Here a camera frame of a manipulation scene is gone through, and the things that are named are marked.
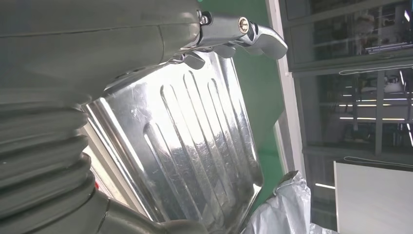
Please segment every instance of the ribbed metal sheet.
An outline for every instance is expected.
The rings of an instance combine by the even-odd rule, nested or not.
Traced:
[[[133,73],[87,107],[146,215],[236,233],[263,183],[231,59]]]

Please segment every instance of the gray plastic sheet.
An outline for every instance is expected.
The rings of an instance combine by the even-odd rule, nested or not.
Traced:
[[[338,234],[310,223],[311,191],[301,173],[287,173],[253,213],[242,234]]]

